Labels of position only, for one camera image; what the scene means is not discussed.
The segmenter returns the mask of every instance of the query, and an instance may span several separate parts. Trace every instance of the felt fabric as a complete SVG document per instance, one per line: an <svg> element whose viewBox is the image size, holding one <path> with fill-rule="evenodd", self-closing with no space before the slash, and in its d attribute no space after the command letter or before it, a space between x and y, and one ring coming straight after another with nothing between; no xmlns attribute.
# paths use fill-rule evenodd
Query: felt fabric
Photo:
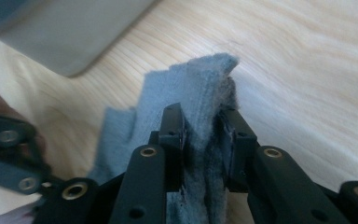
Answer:
<svg viewBox="0 0 358 224"><path fill-rule="evenodd" d="M223 107L237 107L229 76L237 63L221 53L147 74L135 108L106 110L89 177L102 184L125 172L132 151L147 144L150 132L158 131L163 108L179 102L190 150L184 155L185 183L180 192L167 197L167 223L225 223L222 157L213 137L213 119Z"/></svg>

